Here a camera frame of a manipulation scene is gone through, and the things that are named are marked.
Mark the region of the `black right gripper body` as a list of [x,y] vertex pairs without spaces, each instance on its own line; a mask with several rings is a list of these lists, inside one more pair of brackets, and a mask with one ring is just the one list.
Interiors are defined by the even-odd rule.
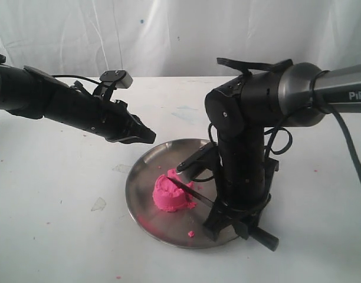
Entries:
[[222,164],[216,200],[235,209],[261,203],[270,193],[267,173],[278,169],[278,161],[265,157],[265,131],[244,129],[232,136],[219,130],[217,136]]

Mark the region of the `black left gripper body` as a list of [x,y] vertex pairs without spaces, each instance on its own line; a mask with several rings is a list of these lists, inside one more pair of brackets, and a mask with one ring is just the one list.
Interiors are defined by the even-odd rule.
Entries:
[[97,98],[91,98],[88,102],[89,133],[103,137],[108,142],[114,137],[134,136],[135,120],[128,113],[127,107],[119,103],[104,103]]

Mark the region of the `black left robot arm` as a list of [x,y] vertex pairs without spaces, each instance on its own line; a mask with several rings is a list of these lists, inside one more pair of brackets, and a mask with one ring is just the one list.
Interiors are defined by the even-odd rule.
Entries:
[[38,120],[43,117],[123,144],[152,144],[156,133],[128,111],[127,103],[112,101],[115,90],[127,89],[133,79],[125,70],[102,73],[92,93],[76,76],[73,85],[34,67],[6,65],[0,54],[0,110]]

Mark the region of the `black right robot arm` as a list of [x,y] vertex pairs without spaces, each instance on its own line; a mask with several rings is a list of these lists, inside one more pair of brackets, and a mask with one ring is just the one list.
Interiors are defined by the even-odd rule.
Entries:
[[314,64],[242,62],[219,58],[218,64],[240,75],[205,97],[205,110],[218,140],[214,174],[217,197],[204,222],[216,240],[227,226],[242,238],[275,248],[278,239],[259,229],[270,200],[278,163],[271,158],[277,133],[288,127],[310,127],[327,114],[336,118],[361,184],[361,163],[344,113],[361,113],[361,64],[321,70]]

